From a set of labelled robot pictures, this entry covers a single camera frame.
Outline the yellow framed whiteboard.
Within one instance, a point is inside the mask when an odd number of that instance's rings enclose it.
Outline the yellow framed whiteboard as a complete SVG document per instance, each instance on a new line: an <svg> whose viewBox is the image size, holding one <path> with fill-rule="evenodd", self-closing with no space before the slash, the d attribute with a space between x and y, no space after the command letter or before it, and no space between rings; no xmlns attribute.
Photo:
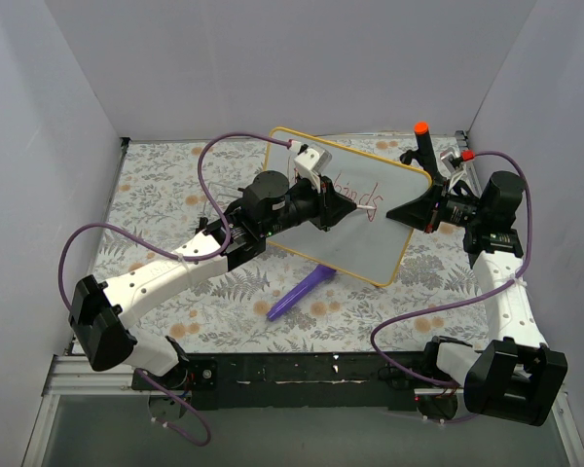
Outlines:
<svg viewBox="0 0 584 467"><path fill-rule="evenodd" d="M321 171L335 190L371 211L357 210L323 232L311 223L277 233L269 244L377 286L390 284L413 229L386 217L389 210L423 195L432 184L421 169L364 153L285 127L271 137L322 148L332 160Z"/></svg>

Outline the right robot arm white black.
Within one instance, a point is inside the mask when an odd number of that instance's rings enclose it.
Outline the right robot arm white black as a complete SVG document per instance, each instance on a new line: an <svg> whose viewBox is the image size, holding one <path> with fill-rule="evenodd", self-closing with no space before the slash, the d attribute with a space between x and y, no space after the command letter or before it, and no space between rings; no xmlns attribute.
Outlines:
<svg viewBox="0 0 584 467"><path fill-rule="evenodd" d="M462 182L454 193L450 186L439 178L422 196L386 216L427 234L441 224L465 229L463 249L481 290L489 343L476 351L454 338L432 339L420 363L422 378L437 387L458 384L471 413L540 426L568 363L538 330L521 274L527 261L513 224L527 183L518 174L497 171L479 197Z"/></svg>

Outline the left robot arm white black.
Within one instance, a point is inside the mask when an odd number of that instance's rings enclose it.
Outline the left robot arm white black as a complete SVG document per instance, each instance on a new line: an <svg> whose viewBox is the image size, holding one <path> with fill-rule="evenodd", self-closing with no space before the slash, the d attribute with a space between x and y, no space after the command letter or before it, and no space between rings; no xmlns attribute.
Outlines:
<svg viewBox="0 0 584 467"><path fill-rule="evenodd" d="M196 235L169 258L103 281L91 275L81 279L69 324L94 371L127 364L154 375L165 388L178 388L188 375L179 344L138 329L140 319L181 292L257 257L270 236L305 222L328 231L356 208L326 176L317 184L302 177L290 184L284 174L264 171L242 189L222 219L201 219Z"/></svg>

